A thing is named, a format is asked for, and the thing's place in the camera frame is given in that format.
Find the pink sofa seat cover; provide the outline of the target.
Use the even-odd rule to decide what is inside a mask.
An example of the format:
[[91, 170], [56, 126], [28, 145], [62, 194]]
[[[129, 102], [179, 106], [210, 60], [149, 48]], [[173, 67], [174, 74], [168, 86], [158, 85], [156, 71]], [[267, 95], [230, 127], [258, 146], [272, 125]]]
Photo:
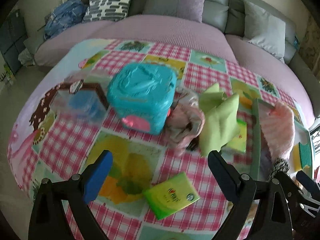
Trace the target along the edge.
[[168, 43], [237, 62], [288, 92], [300, 104], [309, 122], [319, 117], [319, 83], [298, 53], [290, 64], [284, 64], [238, 36], [225, 35], [211, 25], [182, 18], [136, 15], [119, 22], [80, 23], [40, 45], [35, 61], [39, 66], [53, 67], [75, 44], [89, 38]]

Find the green tissue pack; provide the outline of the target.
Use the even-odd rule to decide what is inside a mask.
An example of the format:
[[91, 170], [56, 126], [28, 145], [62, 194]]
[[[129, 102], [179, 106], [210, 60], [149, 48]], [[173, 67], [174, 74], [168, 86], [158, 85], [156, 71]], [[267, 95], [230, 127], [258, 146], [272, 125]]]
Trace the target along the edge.
[[157, 220], [167, 218], [200, 199], [185, 172], [145, 190], [143, 195]]
[[245, 154], [247, 147], [247, 123], [237, 120], [240, 132], [222, 148], [222, 152], [232, 154]]

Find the light grey cushion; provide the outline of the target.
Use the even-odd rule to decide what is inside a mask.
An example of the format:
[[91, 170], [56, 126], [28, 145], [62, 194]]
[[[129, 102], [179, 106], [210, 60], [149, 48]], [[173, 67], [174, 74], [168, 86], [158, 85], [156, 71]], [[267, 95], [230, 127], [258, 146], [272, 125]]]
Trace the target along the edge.
[[284, 62], [285, 22], [249, 1], [244, 6], [244, 39]]

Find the black white patterned cushion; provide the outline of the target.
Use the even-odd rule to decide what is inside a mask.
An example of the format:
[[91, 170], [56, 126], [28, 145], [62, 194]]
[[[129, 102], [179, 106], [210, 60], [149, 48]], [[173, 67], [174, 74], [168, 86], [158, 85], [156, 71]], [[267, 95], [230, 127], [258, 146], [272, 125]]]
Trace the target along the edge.
[[123, 20], [128, 15], [130, 3], [131, 0], [89, 0], [82, 22]]

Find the teal shallow cardboard box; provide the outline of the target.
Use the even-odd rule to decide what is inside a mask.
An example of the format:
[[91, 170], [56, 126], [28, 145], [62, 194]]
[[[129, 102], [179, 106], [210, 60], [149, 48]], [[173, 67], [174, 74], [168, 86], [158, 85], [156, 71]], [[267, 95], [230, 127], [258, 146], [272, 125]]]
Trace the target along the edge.
[[[260, 118], [267, 116], [273, 109], [274, 106], [261, 99], [253, 100], [253, 150], [250, 176], [254, 180], [266, 181], [272, 169], [268, 147], [261, 142], [264, 139], [264, 136], [260, 127]], [[313, 146], [311, 143], [310, 133], [297, 120], [295, 120], [295, 129], [295, 144], [302, 144], [303, 146], [306, 146], [310, 152], [311, 160], [313, 160]]]

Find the pink patterned cloth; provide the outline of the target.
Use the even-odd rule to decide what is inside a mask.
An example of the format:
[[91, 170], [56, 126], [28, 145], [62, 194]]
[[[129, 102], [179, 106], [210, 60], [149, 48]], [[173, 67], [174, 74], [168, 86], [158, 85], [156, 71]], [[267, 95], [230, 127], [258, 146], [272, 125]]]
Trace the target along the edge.
[[205, 116], [199, 108], [199, 96], [192, 90], [178, 87], [178, 99], [167, 117], [164, 134], [167, 146], [177, 156], [185, 153], [191, 141], [198, 137], [204, 127]]

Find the green yellow scrub sponge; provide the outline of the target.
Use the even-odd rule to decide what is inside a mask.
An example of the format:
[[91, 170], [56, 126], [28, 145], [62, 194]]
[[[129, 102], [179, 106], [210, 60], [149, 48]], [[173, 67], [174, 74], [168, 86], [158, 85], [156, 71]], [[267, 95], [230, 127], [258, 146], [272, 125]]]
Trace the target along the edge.
[[312, 166], [311, 148], [308, 144], [301, 144], [300, 142], [293, 147], [292, 150], [294, 170], [300, 171]]

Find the light green cloth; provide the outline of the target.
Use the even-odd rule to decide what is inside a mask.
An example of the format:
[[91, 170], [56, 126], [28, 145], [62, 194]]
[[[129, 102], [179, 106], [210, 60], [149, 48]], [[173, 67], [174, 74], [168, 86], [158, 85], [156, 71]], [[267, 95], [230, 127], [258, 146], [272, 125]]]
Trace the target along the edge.
[[239, 94], [228, 96], [218, 83], [207, 88], [199, 97], [199, 108], [205, 122], [199, 135], [200, 154], [207, 157], [212, 151], [221, 148], [240, 133], [237, 123]]

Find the colourful checked tablecloth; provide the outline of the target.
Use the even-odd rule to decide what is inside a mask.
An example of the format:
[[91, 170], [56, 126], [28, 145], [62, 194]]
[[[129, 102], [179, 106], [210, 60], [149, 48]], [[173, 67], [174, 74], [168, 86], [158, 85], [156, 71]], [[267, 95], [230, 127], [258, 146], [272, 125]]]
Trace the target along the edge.
[[[179, 72], [177, 84], [202, 93], [219, 84], [227, 94], [240, 94], [239, 119], [252, 125], [249, 100], [260, 98], [273, 104], [283, 101], [311, 127], [315, 114], [303, 86], [281, 74], [278, 63], [268, 63], [258, 52], [247, 54], [249, 65], [170, 44], [144, 42], [142, 50], [130, 49], [129, 41], [91, 39], [76, 44], [49, 72], [31, 94], [12, 129], [8, 162], [19, 187], [36, 196], [40, 180], [68, 179], [95, 161], [103, 147], [114, 155], [124, 152], [116, 170], [107, 178], [103, 191], [90, 209], [110, 239], [153, 239], [159, 235], [185, 235], [190, 239], [211, 239], [226, 216], [226, 199], [214, 180], [204, 157], [187, 152], [176, 157], [164, 135], [150, 135], [123, 127], [114, 110], [108, 109], [101, 124], [74, 120], [50, 111], [47, 101], [53, 88], [73, 74], [112, 77], [132, 62], [160, 63]], [[146, 169], [152, 183], [185, 172], [200, 199], [163, 220], [157, 220], [142, 195], [125, 187], [124, 170], [129, 161]]]

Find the teal plastic toy case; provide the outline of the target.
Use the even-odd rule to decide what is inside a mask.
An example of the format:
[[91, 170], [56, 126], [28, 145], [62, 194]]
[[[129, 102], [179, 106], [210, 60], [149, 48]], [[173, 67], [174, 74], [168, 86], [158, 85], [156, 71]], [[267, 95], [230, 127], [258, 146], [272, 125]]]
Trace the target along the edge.
[[107, 101], [125, 127], [158, 135], [169, 116], [176, 81], [169, 67], [129, 63], [109, 83]]

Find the leopard print scrunchie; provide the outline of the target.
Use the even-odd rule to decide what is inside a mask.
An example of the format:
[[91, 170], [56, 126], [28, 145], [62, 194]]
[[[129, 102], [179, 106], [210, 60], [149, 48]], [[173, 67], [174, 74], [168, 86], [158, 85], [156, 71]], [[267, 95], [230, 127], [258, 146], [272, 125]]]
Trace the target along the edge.
[[267, 181], [271, 181], [273, 178], [275, 178], [278, 172], [284, 172], [285, 174], [287, 174], [289, 169], [290, 169], [289, 162], [286, 159], [277, 158], [276, 161], [274, 162], [274, 165], [268, 176]]

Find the blue denim bag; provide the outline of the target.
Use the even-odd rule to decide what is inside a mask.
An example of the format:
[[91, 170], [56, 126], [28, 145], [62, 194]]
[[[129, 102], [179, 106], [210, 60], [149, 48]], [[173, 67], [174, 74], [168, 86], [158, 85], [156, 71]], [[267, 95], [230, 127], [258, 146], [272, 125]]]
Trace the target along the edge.
[[67, 0], [56, 7], [44, 28], [44, 39], [54, 38], [66, 29], [81, 23], [86, 9], [87, 5], [81, 0]]

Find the dark cabinet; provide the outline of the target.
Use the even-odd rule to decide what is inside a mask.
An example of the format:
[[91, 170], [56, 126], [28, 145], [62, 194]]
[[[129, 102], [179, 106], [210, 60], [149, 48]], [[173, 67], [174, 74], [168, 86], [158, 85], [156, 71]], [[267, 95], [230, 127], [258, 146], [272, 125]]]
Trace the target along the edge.
[[13, 74], [16, 74], [22, 64], [18, 60], [19, 54], [25, 49], [27, 39], [24, 18], [20, 9], [12, 12], [1, 26], [1, 54]]

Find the beige patterned curtain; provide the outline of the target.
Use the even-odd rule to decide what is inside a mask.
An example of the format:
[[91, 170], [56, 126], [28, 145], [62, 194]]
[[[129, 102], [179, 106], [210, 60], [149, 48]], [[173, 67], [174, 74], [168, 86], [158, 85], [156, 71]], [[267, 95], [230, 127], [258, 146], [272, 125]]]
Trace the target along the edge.
[[299, 54], [319, 79], [319, 26], [309, 15], [305, 36], [300, 44]]

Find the pink fluffy towel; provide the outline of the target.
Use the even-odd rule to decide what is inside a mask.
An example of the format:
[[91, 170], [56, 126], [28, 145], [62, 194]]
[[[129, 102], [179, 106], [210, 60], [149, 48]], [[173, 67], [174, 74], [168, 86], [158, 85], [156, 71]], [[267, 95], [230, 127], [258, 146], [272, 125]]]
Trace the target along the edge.
[[260, 127], [272, 163], [278, 158], [289, 160], [295, 142], [295, 120], [292, 109], [282, 101], [277, 101], [274, 109], [260, 118]]

